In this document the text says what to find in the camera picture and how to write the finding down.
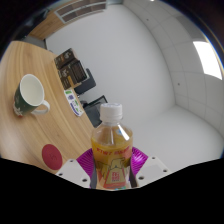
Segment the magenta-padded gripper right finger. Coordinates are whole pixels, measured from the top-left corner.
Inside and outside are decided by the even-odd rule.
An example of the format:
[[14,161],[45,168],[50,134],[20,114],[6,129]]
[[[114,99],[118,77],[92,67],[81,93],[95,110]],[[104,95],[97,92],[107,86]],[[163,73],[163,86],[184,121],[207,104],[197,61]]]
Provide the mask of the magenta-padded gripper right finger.
[[157,156],[147,156],[137,148],[132,149],[130,160],[130,186],[139,188],[146,186],[171,174]]

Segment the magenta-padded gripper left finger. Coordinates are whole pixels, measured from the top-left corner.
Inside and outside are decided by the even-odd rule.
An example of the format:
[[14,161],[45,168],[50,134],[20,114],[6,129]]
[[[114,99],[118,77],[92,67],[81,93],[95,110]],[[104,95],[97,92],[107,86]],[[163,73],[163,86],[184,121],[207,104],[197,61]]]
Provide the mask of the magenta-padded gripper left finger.
[[83,188],[95,189],[96,169],[92,149],[77,159],[69,159],[56,175]]

